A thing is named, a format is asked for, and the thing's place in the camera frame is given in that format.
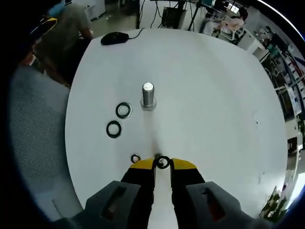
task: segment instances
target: table surface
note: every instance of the table surface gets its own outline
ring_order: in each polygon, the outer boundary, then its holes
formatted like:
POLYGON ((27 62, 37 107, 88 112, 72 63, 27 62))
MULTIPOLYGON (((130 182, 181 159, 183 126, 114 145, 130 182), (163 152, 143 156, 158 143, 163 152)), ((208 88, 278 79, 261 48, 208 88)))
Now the table surface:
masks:
MULTIPOLYGON (((142 159, 162 153, 193 162, 206 181, 235 196, 253 217, 285 179, 285 121, 263 67, 246 51, 194 32, 145 29, 113 46, 92 40, 70 91, 65 141, 83 207, 108 183, 121 180, 134 153, 142 159), (155 86, 152 112, 140 105, 145 82, 155 86), (132 105, 132 115, 124 120, 115 115, 120 102, 132 105), (116 139, 106 134, 111 120, 122 124, 116 139)), ((160 186, 149 227, 176 221, 168 171, 157 172, 160 186)))

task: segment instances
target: gray fabric chair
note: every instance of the gray fabric chair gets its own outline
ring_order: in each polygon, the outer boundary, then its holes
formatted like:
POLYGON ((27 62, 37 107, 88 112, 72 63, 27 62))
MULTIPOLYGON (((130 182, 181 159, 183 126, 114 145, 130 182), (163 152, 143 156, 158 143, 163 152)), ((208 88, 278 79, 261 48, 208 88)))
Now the gray fabric chair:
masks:
POLYGON ((69 89, 31 66, 20 66, 10 83, 14 156, 33 199, 51 221, 82 211, 65 152, 68 95, 69 89))

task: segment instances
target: black mouse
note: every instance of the black mouse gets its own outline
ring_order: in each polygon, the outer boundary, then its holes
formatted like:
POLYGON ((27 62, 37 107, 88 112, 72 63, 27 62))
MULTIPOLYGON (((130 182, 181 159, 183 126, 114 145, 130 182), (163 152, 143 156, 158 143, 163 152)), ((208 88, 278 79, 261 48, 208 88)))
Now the black mouse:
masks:
POLYGON ((129 35, 123 32, 111 32, 106 34, 101 39, 102 45, 120 44, 128 41, 129 35))

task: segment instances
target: white round table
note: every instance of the white round table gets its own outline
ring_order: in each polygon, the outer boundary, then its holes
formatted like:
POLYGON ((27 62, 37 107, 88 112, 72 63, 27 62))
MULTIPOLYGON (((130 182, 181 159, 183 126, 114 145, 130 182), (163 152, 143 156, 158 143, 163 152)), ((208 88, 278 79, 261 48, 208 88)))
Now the white round table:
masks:
MULTIPOLYGON (((70 91, 65 140, 83 207, 104 186, 121 180, 134 153, 194 163, 206 181, 235 196, 252 217, 285 179, 285 121, 263 67, 246 51, 194 32, 145 29, 112 46, 92 40, 70 91), (152 112, 140 104, 145 82, 155 86, 152 112), (127 119, 115 114, 120 102, 132 105, 127 119), (122 124, 116 139, 106 134, 111 120, 122 124)), ((169 183, 158 189, 171 190, 169 183)))

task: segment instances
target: gray t-shirt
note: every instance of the gray t-shirt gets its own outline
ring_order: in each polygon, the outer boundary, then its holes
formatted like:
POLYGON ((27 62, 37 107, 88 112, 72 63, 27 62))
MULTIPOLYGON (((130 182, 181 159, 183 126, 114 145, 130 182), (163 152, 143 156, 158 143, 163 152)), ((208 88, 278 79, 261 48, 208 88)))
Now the gray t-shirt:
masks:
POLYGON ((70 49, 79 40, 79 31, 90 26, 84 8, 77 4, 65 6, 57 24, 35 47, 38 58, 47 56, 58 68, 64 63, 70 49))

